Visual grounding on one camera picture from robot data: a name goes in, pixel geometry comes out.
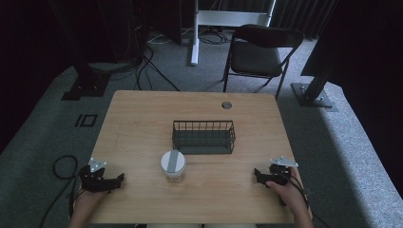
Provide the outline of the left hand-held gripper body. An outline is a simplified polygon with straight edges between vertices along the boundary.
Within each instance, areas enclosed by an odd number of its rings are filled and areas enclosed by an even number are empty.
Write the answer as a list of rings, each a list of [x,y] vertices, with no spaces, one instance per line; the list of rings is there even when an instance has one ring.
[[[108,191],[108,186],[104,179],[105,167],[105,161],[90,158],[87,165],[82,167],[79,172],[82,188],[91,193]]]

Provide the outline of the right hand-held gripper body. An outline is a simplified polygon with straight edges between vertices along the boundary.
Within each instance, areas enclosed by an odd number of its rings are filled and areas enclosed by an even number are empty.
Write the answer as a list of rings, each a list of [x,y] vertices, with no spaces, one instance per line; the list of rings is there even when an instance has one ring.
[[[273,182],[284,186],[291,179],[291,167],[298,167],[296,161],[280,156],[277,159],[270,160],[269,171],[273,176]]]

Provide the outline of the person's right hand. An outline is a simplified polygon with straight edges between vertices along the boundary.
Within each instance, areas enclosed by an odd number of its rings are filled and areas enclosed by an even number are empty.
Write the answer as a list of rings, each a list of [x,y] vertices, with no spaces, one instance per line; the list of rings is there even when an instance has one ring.
[[[281,197],[290,209],[307,208],[302,190],[294,182],[288,181],[284,186],[273,181],[267,181],[266,184]]]

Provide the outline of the person's left hand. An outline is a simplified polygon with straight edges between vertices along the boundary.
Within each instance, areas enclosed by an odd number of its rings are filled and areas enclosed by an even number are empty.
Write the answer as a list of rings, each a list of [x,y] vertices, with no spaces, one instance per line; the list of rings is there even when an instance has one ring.
[[[86,214],[90,215],[95,211],[103,197],[107,194],[104,192],[89,192],[82,190],[74,203],[74,215]]]

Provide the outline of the clear jar with white lid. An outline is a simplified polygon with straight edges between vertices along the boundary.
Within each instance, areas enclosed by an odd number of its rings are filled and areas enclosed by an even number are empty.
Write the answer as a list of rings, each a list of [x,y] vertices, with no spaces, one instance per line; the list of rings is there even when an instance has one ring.
[[[161,168],[169,181],[181,181],[186,167],[186,158],[178,150],[171,150],[163,154]]]

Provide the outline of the black metal stand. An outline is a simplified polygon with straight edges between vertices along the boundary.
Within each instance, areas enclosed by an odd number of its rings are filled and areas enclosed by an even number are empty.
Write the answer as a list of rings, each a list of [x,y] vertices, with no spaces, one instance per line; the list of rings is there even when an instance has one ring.
[[[48,3],[67,40],[67,52],[77,78],[69,91],[65,92],[63,101],[79,101],[82,97],[103,97],[108,85],[110,74],[95,72],[87,63],[76,39],[75,33],[70,27],[67,16],[62,11],[59,0],[48,0]]]
[[[336,104],[327,96],[324,87],[332,76],[332,70],[326,69],[316,76],[310,84],[291,83],[298,104],[306,107],[322,107],[328,112],[338,112]]]

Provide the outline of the black folding chair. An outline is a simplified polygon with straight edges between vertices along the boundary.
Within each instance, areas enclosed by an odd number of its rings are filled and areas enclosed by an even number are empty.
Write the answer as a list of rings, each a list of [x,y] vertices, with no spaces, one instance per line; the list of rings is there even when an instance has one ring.
[[[243,25],[232,35],[222,81],[227,89],[230,75],[266,79],[267,86],[280,77],[278,98],[290,58],[303,42],[303,34],[295,29]]]

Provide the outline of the dark curtain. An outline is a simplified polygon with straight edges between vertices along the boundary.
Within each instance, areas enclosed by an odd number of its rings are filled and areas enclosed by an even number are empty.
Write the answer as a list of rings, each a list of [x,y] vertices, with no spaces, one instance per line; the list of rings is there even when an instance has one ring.
[[[338,0],[276,0],[270,26],[296,29],[316,39],[325,29]]]

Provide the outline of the white desk frame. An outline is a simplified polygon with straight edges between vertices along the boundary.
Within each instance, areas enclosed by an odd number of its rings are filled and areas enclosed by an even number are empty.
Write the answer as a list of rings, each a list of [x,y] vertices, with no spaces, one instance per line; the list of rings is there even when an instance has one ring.
[[[273,17],[277,0],[270,0],[266,12],[243,12],[243,11],[221,11],[221,10],[200,10],[199,0],[195,0],[194,9],[194,34],[190,63],[196,66],[199,62],[199,26],[219,27],[240,27],[253,24],[269,27]]]

